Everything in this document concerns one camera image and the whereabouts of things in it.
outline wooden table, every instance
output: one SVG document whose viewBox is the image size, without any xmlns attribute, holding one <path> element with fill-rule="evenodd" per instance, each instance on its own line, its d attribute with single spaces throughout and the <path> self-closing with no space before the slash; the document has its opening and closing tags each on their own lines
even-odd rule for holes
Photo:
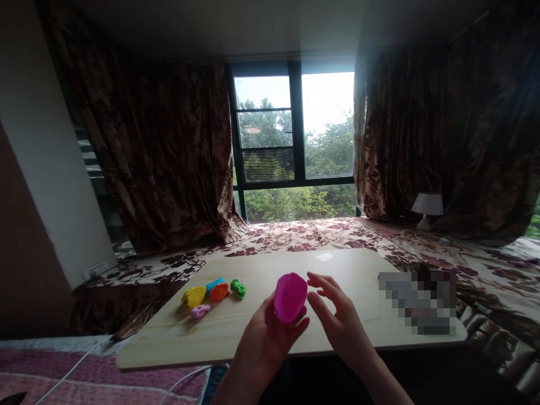
<svg viewBox="0 0 540 405">
<path fill-rule="evenodd" d="M 379 291 L 377 277 L 380 272 L 399 271 L 372 250 L 271 253 L 215 260 L 205 265 L 126 344 L 116 365 L 127 370 L 228 362 L 235 355 L 245 326 L 276 288 L 278 278 L 296 272 L 307 279 L 308 270 L 332 275 L 354 302 L 362 325 L 378 350 L 456 345 L 467 337 L 463 324 L 457 319 L 455 335 L 415 335 L 404 319 L 396 313 L 390 314 L 388 307 L 383 310 L 384 293 Z M 213 309 L 203 319 L 191 319 L 189 308 L 180 304 L 184 292 L 220 277 L 229 283 L 234 278 L 244 283 L 245 298 L 239 300 L 231 294 L 223 301 L 213 303 Z M 333 304 L 324 299 L 334 312 Z M 290 353 L 332 353 L 319 319 L 306 304 L 311 322 Z"/>
</svg>

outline ceiling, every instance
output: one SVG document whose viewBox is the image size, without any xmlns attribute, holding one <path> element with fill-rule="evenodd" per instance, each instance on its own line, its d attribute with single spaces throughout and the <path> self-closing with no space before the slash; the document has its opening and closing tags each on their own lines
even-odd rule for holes
<svg viewBox="0 0 540 405">
<path fill-rule="evenodd" d="M 355 51 L 452 39 L 496 0 L 72 0 L 151 57 Z"/>
</svg>

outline bed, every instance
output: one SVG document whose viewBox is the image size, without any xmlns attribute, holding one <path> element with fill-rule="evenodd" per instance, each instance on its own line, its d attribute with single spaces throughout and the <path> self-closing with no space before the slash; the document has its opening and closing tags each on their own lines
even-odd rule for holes
<svg viewBox="0 0 540 405">
<path fill-rule="evenodd" d="M 159 404 L 178 380 L 201 368 L 120 373 L 115 358 L 127 341 L 108 335 L 0 341 L 0 399 L 26 392 L 22 404 L 35 404 L 61 381 L 42 403 Z M 208 376 L 205 370 L 187 378 L 165 404 L 199 403 Z"/>
<path fill-rule="evenodd" d="M 420 232 L 410 222 L 359 221 L 419 257 L 422 271 L 456 274 L 457 314 L 469 345 L 540 403 L 540 241 L 522 237 L 494 247 Z"/>
<path fill-rule="evenodd" d="M 362 224 L 359 218 L 334 218 L 249 225 L 228 245 L 202 241 L 181 251 L 119 260 L 118 267 L 75 290 L 71 335 L 137 332 L 197 271 L 211 260 L 275 251 L 367 248 L 404 272 L 422 261 Z"/>
</svg>

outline power socket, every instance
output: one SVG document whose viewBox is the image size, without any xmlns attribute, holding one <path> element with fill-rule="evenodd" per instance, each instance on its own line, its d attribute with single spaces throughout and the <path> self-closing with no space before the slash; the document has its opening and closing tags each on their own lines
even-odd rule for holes
<svg viewBox="0 0 540 405">
<path fill-rule="evenodd" d="M 106 272 L 110 269 L 109 261 L 103 260 L 102 262 L 99 262 L 97 264 L 94 264 L 93 266 L 90 266 L 83 270 L 83 277 L 86 281 L 99 276 L 101 273 Z"/>
</svg>

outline tree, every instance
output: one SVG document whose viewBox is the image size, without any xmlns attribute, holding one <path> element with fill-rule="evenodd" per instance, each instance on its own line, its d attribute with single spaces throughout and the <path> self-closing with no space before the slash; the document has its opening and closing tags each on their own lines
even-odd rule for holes
<svg viewBox="0 0 540 405">
<path fill-rule="evenodd" d="M 534 207 L 534 214 L 533 217 L 530 219 L 529 227 L 527 228 L 527 230 L 525 231 L 525 235 L 523 236 L 540 240 L 540 196 L 538 196 L 538 199 L 536 201 L 536 206 Z"/>
<path fill-rule="evenodd" d="M 250 100 L 240 103 L 240 109 L 256 108 Z M 265 98 L 259 108 L 272 108 L 272 104 Z M 240 112 L 238 121 L 243 148 L 293 145 L 292 135 L 288 133 L 292 128 L 290 111 Z M 349 112 L 343 123 L 327 124 L 324 134 L 306 135 L 308 177 L 352 174 L 353 128 L 353 116 Z M 294 177 L 291 160 L 284 154 L 245 152 L 244 167 L 250 181 Z M 250 190 L 245 191 L 244 196 L 247 218 L 253 223 L 333 218 L 356 213 L 353 184 Z"/>
</svg>

